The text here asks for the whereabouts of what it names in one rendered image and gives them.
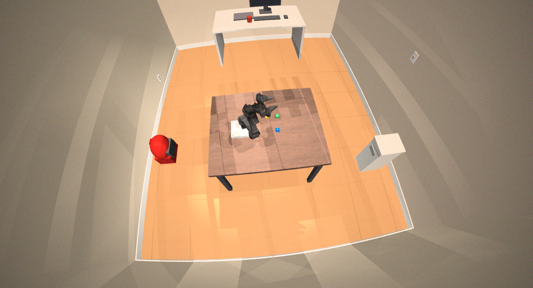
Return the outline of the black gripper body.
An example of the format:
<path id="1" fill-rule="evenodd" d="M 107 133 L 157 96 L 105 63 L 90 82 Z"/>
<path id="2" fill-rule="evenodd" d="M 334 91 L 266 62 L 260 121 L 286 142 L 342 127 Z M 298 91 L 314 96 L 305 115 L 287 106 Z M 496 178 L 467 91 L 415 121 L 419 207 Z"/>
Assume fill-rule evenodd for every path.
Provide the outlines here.
<path id="1" fill-rule="evenodd" d="M 265 115 L 267 117 L 270 117 L 271 115 L 269 115 L 269 108 L 266 108 L 266 106 L 264 105 L 264 103 L 262 103 L 261 101 L 261 94 L 258 93 L 256 94 L 256 101 L 257 103 L 254 103 L 254 105 L 252 105 L 252 109 L 254 110 L 254 112 L 256 113 L 256 109 L 258 107 L 262 107 L 262 110 L 264 111 L 265 110 Z"/>

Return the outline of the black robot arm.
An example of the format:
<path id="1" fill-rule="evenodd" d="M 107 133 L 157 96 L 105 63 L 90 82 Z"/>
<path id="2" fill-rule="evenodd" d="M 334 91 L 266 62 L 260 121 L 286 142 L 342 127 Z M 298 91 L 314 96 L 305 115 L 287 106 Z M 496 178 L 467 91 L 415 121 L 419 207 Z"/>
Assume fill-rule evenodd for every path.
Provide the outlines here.
<path id="1" fill-rule="evenodd" d="M 256 112 L 261 116 L 261 118 L 266 116 L 265 111 L 262 110 L 262 107 L 258 107 Z M 256 123 L 259 123 L 259 120 L 257 114 L 252 109 L 252 105 L 245 104 L 242 108 L 242 113 L 243 115 L 238 116 L 238 122 L 242 130 L 247 128 L 250 139 L 259 137 L 260 132 L 256 126 Z"/>

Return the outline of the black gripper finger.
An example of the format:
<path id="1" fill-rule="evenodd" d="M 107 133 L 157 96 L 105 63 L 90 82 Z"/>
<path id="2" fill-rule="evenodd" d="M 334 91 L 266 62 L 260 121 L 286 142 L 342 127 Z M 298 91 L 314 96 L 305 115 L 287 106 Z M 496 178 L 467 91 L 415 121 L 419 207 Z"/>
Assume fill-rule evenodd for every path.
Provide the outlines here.
<path id="1" fill-rule="evenodd" d="M 262 101 L 262 103 L 264 103 L 265 101 L 271 100 L 271 99 L 273 99 L 273 98 L 274 98 L 274 97 L 272 97 L 272 96 L 261 95 L 261 101 Z"/>
<path id="2" fill-rule="evenodd" d="M 276 105 L 276 106 L 269 106 L 269 115 L 271 115 L 271 112 L 272 112 L 274 109 L 276 109 L 276 108 L 278 108 L 277 105 Z"/>

